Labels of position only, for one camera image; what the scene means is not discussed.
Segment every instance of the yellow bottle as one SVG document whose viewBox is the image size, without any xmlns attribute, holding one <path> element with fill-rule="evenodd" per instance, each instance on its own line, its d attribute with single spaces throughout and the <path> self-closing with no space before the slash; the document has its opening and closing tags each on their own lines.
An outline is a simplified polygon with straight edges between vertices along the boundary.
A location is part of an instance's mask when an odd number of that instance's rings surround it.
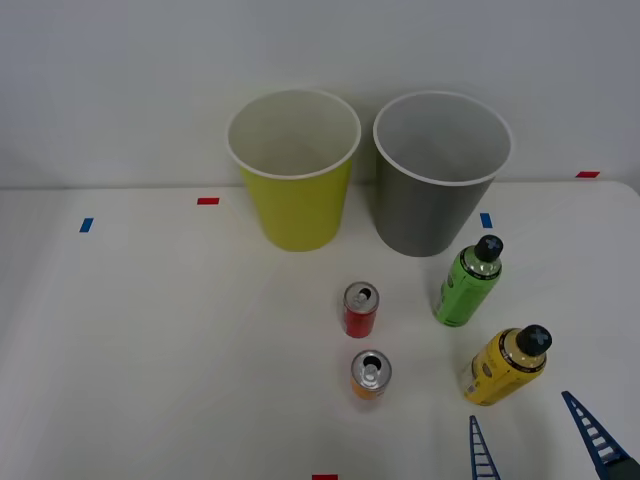
<svg viewBox="0 0 640 480">
<path fill-rule="evenodd" d="M 498 333 L 465 367 L 460 376 L 464 397 L 493 405 L 539 376 L 547 363 L 551 334 L 540 325 Z"/>
</svg>

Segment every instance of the green bottle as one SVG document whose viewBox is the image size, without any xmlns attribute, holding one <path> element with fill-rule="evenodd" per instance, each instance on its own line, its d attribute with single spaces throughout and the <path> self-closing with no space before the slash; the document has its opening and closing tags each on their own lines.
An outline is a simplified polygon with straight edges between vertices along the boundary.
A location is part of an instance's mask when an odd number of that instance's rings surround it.
<svg viewBox="0 0 640 480">
<path fill-rule="evenodd" d="M 450 327 L 466 324 L 502 274 L 502 240 L 485 235 L 477 245 L 463 249 L 440 287 L 434 315 Z"/>
</svg>

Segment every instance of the blue metal bracket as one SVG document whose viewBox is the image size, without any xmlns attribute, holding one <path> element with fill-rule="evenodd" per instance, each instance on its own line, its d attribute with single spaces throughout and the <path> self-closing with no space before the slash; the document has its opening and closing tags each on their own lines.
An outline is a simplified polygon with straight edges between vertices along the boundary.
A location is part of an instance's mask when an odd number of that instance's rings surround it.
<svg viewBox="0 0 640 480">
<path fill-rule="evenodd" d="M 637 462 L 616 442 L 600 422 L 569 392 L 562 392 L 571 416 L 578 426 L 600 480 L 636 479 Z"/>
<path fill-rule="evenodd" d="M 487 444 L 484 441 L 478 420 L 473 415 L 469 417 L 469 443 L 473 480 L 478 480 L 479 478 L 500 480 L 498 469 L 493 463 Z"/>
</svg>

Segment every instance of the yellow paper cup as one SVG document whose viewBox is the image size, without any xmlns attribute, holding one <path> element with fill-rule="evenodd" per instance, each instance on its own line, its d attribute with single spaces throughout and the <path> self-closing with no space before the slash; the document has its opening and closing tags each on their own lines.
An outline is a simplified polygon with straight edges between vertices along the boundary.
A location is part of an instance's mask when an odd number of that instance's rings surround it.
<svg viewBox="0 0 640 480">
<path fill-rule="evenodd" d="M 317 90 L 272 93 L 232 117 L 227 148 L 275 245 L 304 252 L 335 236 L 360 135 L 353 108 Z"/>
</svg>

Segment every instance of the can lid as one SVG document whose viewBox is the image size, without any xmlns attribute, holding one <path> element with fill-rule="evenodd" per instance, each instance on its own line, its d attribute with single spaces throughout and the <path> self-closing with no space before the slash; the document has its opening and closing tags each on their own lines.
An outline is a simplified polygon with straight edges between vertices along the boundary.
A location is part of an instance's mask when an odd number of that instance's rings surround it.
<svg viewBox="0 0 640 480">
<path fill-rule="evenodd" d="M 356 313 L 369 313 L 378 308 L 380 295 L 376 287 L 367 282 L 355 282 L 344 292 L 344 305 Z"/>
<path fill-rule="evenodd" d="M 516 344 L 530 357 L 537 357 L 549 350 L 552 343 L 551 333 L 540 325 L 529 325 L 516 335 Z"/>
<path fill-rule="evenodd" d="M 473 247 L 473 253 L 482 262 L 493 262 L 502 253 L 504 244 L 495 235 L 485 235 Z"/>
<path fill-rule="evenodd" d="M 391 380 L 391 362 L 378 350 L 364 350 L 353 359 L 351 375 L 361 387 L 380 390 Z"/>
</svg>

